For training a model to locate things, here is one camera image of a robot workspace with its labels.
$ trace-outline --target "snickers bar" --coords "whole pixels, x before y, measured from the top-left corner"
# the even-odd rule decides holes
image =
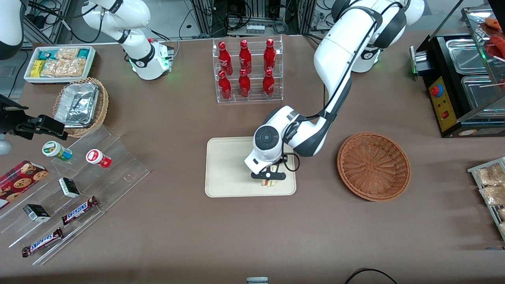
[[[47,246],[49,243],[56,239],[63,239],[63,232],[61,228],[56,229],[52,234],[46,236],[45,238],[39,240],[38,242],[32,244],[31,246],[24,247],[21,251],[23,257],[28,257],[40,248]]]
[[[62,217],[63,226],[79,218],[79,216],[84,214],[84,212],[88,211],[91,207],[95,206],[96,204],[98,204],[98,201],[96,200],[95,196],[91,197],[81,206],[77,207],[76,209],[72,210],[72,212],[68,213],[67,216]]]

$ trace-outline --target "empty wicker basket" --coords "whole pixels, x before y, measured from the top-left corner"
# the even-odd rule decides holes
[[[344,141],[337,168],[345,185],[370,201],[397,198],[411,178],[405,152],[391,139],[373,132],[358,133]]]

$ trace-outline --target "yogurt cup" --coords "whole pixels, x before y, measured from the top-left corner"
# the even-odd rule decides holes
[[[88,154],[86,154],[86,161],[91,164],[99,165],[104,169],[112,164],[111,157],[104,155],[104,153],[98,149],[90,150]]]
[[[63,147],[56,141],[49,141],[42,146],[42,153],[48,157],[55,157],[62,161],[68,161],[72,157],[72,150]]]

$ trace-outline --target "yellow control panel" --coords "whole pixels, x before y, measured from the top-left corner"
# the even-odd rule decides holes
[[[446,131],[457,122],[454,109],[450,104],[442,77],[438,78],[429,88],[431,102],[435,108],[438,124],[442,131]]]

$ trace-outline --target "wooden stick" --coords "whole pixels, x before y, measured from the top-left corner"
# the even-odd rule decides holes
[[[498,83],[498,84],[491,84],[491,85],[483,85],[483,86],[479,86],[479,88],[484,88],[484,87],[493,87],[493,86],[499,86],[499,85],[505,85],[505,83]]]

